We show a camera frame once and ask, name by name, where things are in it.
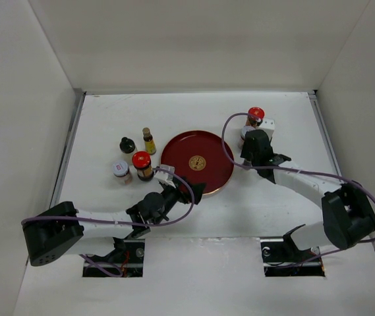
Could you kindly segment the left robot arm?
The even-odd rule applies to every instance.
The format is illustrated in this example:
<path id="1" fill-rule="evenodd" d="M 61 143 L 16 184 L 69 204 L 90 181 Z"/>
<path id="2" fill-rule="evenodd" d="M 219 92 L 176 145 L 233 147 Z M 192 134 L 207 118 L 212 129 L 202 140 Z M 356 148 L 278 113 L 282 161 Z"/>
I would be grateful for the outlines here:
<path id="1" fill-rule="evenodd" d="M 150 192 L 142 200 L 118 213 L 91 213 L 65 201 L 36 217 L 22 221 L 30 264 L 41 267 L 65 254 L 98 255 L 118 262 L 124 243 L 149 233 L 152 227 L 169 226 L 168 217 L 177 204 L 199 204 L 205 183 L 163 184 L 162 192 Z"/>

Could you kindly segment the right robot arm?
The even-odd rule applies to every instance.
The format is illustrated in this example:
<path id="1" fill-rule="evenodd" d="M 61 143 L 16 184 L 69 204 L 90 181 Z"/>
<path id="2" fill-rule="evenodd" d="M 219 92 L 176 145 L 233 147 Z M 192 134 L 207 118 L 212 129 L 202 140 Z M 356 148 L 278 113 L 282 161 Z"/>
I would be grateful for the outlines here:
<path id="1" fill-rule="evenodd" d="M 367 195 L 345 180 L 307 174 L 288 156 L 274 153 L 262 130 L 245 134 L 241 157 L 266 180 L 295 191 L 322 211 L 318 223 L 298 226 L 283 235 L 282 253 L 298 260 L 318 246 L 349 249 L 375 231 L 375 213 Z"/>

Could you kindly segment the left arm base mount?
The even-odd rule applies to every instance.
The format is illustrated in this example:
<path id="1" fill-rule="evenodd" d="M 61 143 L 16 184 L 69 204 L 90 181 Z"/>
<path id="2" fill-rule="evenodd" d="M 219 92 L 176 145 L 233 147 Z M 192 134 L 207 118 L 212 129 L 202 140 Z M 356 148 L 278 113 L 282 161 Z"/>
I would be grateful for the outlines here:
<path id="1" fill-rule="evenodd" d="M 114 249 L 104 256 L 87 255 L 95 263 L 84 261 L 84 278 L 105 278 L 110 274 L 122 278 L 143 277 L 145 258 L 145 239 L 118 240 L 115 238 Z"/>

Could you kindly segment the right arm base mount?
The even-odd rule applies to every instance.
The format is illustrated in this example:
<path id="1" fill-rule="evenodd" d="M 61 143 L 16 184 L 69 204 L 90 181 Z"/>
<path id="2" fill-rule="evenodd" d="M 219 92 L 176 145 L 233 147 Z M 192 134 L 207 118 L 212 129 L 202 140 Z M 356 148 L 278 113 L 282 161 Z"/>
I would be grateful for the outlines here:
<path id="1" fill-rule="evenodd" d="M 283 236 L 260 240 L 265 277 L 325 277 L 322 259 L 314 258 L 320 253 L 320 249 L 299 250 L 293 243 L 292 233 L 303 226 L 298 226 Z"/>

